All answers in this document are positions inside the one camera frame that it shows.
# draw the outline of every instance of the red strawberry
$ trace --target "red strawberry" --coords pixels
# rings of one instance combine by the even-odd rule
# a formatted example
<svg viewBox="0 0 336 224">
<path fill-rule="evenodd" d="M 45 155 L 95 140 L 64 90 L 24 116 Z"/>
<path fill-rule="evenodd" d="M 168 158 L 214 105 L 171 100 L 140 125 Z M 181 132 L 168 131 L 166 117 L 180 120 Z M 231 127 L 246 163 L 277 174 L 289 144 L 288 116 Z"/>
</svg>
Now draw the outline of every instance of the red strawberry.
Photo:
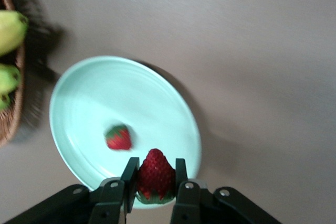
<svg viewBox="0 0 336 224">
<path fill-rule="evenodd" d="M 144 204 L 164 204 L 175 197 L 175 170 L 159 149 L 151 149 L 137 178 L 137 198 Z"/>
<path fill-rule="evenodd" d="M 129 150 L 132 147 L 130 133 L 125 125 L 113 127 L 106 135 L 108 148 L 113 150 Z"/>
</svg>

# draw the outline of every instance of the plate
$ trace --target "plate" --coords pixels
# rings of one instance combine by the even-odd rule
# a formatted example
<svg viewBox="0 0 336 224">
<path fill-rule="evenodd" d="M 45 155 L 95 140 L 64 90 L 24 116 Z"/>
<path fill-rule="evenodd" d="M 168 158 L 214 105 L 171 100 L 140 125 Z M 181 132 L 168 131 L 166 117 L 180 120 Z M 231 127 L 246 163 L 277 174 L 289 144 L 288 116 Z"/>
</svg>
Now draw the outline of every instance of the plate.
<svg viewBox="0 0 336 224">
<path fill-rule="evenodd" d="M 188 105 L 161 75 L 130 59 L 97 56 L 70 67 L 50 100 L 55 144 L 72 173 L 90 190 L 120 177 L 130 157 L 140 165 L 148 151 L 160 149 L 175 168 L 184 158 L 189 178 L 197 176 L 201 139 Z M 104 134 L 112 126 L 129 128 L 132 148 L 115 151 Z M 134 208 L 155 208 L 137 199 Z"/>
</svg>

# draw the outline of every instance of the screw head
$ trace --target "screw head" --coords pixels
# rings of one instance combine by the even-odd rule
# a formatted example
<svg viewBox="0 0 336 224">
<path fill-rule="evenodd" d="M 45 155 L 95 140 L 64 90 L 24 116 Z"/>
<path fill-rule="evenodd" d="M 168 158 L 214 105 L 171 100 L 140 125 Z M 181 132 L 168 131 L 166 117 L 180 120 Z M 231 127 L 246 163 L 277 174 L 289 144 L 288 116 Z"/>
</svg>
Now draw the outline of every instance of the screw head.
<svg viewBox="0 0 336 224">
<path fill-rule="evenodd" d="M 110 187 L 113 188 L 113 187 L 117 187 L 118 186 L 118 182 L 112 182 Z"/>
<path fill-rule="evenodd" d="M 193 183 L 191 183 L 191 182 L 187 182 L 187 183 L 185 183 L 185 188 L 187 188 L 187 189 L 193 189 L 194 188 L 194 184 Z"/>
<path fill-rule="evenodd" d="M 219 191 L 220 195 L 224 196 L 224 197 L 227 197 L 230 195 L 230 192 L 226 189 L 222 189 Z"/>
<path fill-rule="evenodd" d="M 83 188 L 76 188 L 75 190 L 72 191 L 73 194 L 79 194 L 83 191 Z"/>
</svg>

